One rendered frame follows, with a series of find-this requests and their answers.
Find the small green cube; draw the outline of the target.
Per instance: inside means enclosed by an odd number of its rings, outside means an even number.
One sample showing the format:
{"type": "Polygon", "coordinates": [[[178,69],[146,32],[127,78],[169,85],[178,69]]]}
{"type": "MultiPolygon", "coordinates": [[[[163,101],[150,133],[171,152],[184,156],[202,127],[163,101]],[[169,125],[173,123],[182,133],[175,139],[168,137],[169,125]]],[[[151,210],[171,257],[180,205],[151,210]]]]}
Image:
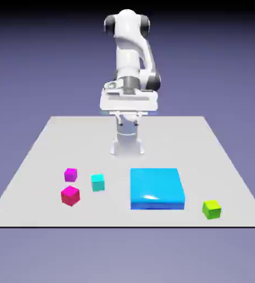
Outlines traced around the small green cube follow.
{"type": "Polygon", "coordinates": [[[216,200],[208,200],[203,202],[202,212],[207,219],[220,218],[221,206],[216,200]]]}

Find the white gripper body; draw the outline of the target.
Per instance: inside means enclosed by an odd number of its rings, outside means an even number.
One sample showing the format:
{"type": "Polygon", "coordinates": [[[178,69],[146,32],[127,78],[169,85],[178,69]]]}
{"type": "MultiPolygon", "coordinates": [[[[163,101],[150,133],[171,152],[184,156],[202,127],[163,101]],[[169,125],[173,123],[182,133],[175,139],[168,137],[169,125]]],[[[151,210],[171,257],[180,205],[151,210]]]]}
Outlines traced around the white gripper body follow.
{"type": "Polygon", "coordinates": [[[155,112],[158,110],[158,93],[135,89],[127,95],[122,88],[103,89],[100,109],[106,112],[155,112]]]}

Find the small magenta cube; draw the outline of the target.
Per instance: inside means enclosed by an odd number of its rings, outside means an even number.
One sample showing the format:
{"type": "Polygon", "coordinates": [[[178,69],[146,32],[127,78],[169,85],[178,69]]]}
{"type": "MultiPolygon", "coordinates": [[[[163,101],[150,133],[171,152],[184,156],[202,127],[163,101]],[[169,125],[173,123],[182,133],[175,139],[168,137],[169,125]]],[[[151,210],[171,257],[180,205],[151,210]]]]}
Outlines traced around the small magenta cube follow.
{"type": "Polygon", "coordinates": [[[66,182],[75,182],[77,179],[77,169],[67,168],[64,172],[64,178],[66,182]]]}

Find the small teal cube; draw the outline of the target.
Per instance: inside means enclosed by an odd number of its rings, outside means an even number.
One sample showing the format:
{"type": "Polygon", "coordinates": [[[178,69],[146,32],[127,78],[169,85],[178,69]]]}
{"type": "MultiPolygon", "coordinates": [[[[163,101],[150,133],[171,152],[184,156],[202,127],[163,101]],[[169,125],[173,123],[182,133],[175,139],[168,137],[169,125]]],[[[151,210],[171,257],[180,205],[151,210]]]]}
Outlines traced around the small teal cube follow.
{"type": "Polygon", "coordinates": [[[103,191],[105,189],[105,179],[103,174],[91,175],[91,184],[93,192],[103,191]]]}

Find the large blue box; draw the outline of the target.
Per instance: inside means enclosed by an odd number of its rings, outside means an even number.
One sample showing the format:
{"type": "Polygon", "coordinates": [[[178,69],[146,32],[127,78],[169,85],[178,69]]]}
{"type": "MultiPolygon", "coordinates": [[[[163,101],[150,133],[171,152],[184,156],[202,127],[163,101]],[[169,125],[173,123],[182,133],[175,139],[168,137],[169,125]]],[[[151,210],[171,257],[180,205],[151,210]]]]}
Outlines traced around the large blue box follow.
{"type": "Polygon", "coordinates": [[[176,168],[131,168],[131,209],[184,209],[185,194],[176,168]]]}

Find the small crimson cube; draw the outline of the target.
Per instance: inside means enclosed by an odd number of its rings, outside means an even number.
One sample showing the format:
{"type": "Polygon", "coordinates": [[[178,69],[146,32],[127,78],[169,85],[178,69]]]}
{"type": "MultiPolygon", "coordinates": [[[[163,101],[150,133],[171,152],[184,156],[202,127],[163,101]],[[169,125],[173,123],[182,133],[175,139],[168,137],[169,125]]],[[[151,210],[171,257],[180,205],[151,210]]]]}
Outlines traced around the small crimson cube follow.
{"type": "Polygon", "coordinates": [[[80,190],[73,186],[68,186],[61,191],[62,203],[73,206],[80,200],[80,190]]]}

